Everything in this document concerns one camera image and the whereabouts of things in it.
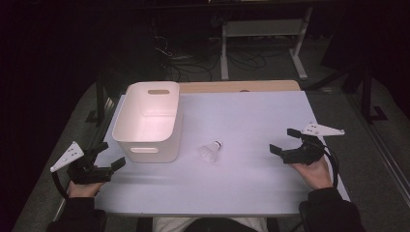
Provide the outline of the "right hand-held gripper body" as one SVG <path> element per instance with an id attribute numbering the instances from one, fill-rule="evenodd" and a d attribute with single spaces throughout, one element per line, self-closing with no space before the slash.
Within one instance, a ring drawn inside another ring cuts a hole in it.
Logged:
<path id="1" fill-rule="evenodd" d="M 320 136 L 344 135 L 344 130 L 334 129 L 327 126 L 310 123 L 300 132 L 304 135 L 302 145 L 299 148 L 285 150 L 284 163 L 303 163 L 310 165 L 319 161 L 325 155 L 325 145 L 319 139 Z"/>

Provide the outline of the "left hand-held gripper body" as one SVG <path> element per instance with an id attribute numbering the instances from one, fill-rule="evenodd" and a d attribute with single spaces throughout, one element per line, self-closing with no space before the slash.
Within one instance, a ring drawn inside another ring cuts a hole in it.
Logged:
<path id="1" fill-rule="evenodd" d="M 79 144 L 73 141 L 63 155 L 49 168 L 50 172 L 56 174 L 58 170 L 67 166 L 70 179 L 77 185 L 109 182 L 112 176 L 110 167 L 97 167 L 91 150 L 83 151 Z"/>

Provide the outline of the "white plastic storage bin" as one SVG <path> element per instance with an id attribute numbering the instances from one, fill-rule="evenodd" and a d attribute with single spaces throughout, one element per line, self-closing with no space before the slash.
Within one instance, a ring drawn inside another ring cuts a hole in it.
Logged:
<path id="1" fill-rule="evenodd" d="M 112 137 L 134 162 L 163 163 L 179 154 L 183 111 L 173 81 L 132 84 L 120 107 Z"/>

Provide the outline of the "white plastic shuttlecock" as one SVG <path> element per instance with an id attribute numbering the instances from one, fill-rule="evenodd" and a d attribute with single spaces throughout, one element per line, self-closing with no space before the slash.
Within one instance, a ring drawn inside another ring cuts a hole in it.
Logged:
<path id="1" fill-rule="evenodd" d="M 222 143 L 216 140 L 208 145 L 202 146 L 199 151 L 200 157 L 208 162 L 216 161 L 221 145 Z"/>

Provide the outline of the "person's left hand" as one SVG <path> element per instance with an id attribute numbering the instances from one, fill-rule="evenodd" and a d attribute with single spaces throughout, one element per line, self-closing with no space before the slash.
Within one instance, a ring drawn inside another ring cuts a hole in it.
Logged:
<path id="1" fill-rule="evenodd" d="M 70 181 L 68 195 L 69 198 L 95 197 L 102 186 L 103 183 L 77 185 L 73 181 Z"/>

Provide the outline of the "person's right hand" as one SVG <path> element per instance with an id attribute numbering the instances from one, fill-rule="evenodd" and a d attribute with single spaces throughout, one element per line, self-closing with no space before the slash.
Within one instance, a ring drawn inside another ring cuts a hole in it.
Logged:
<path id="1" fill-rule="evenodd" d="M 291 167 L 302 176 L 312 189 L 326 189 L 333 186 L 328 163 L 324 157 L 310 165 L 293 163 Z"/>

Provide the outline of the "black metal stand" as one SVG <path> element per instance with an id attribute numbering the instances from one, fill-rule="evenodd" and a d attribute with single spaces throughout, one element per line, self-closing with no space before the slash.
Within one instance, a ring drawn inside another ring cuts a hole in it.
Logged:
<path id="1" fill-rule="evenodd" d="M 367 60 L 358 60 L 345 68 L 336 71 L 324 79 L 304 87 L 305 91 L 315 91 L 346 75 L 341 90 L 346 94 L 353 94 L 362 86 L 360 112 L 369 124 L 374 121 L 385 121 L 387 116 L 380 106 L 371 105 L 372 68 Z"/>
<path id="2" fill-rule="evenodd" d="M 103 122 L 107 103 L 119 97 L 127 83 L 126 64 L 109 52 L 97 67 L 96 87 L 96 108 L 89 112 L 86 122 L 96 123 L 98 126 Z"/>

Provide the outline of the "white metal desk frame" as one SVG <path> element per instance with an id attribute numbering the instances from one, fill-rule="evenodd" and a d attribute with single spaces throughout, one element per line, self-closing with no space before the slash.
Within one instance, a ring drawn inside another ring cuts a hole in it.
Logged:
<path id="1" fill-rule="evenodd" d="M 313 7 L 305 11 L 302 18 L 297 19 L 272 19 L 272 20 L 248 20 L 248 21 L 228 21 L 221 27 L 221 56 L 220 72 L 221 79 L 229 79 L 229 71 L 226 54 L 226 41 L 228 38 L 238 37 L 267 37 L 267 36 L 296 36 L 297 40 L 293 47 L 289 49 L 292 62 L 300 79 L 305 80 L 308 75 L 300 60 L 301 50 Z"/>

